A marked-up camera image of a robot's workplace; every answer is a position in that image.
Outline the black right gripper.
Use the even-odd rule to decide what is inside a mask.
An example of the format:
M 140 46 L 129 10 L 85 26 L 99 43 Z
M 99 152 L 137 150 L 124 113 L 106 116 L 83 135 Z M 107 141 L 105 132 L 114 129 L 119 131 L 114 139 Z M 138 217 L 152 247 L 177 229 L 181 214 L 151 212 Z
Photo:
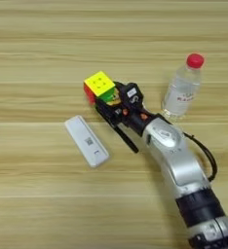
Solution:
M 115 89 L 119 94 L 124 94 L 126 86 L 114 81 Z M 107 105 L 102 99 L 95 100 L 95 109 L 113 128 L 123 124 L 141 136 L 144 129 L 157 118 L 155 114 L 148 112 L 143 105 L 143 99 L 133 97 L 128 101 L 121 99 L 111 101 Z

